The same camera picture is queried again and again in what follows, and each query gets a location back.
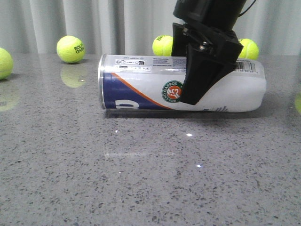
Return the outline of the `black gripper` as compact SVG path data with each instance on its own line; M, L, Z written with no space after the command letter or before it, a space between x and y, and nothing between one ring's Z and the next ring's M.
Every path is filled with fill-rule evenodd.
M234 22L173 23L171 56L186 56L180 101L196 105L220 79L234 71L242 45Z

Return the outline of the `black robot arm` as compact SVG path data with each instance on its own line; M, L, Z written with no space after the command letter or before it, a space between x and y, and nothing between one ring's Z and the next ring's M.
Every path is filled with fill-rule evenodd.
M179 0L173 15L173 57L186 57L180 101L196 105L221 78L236 69L243 49L233 26L244 0Z

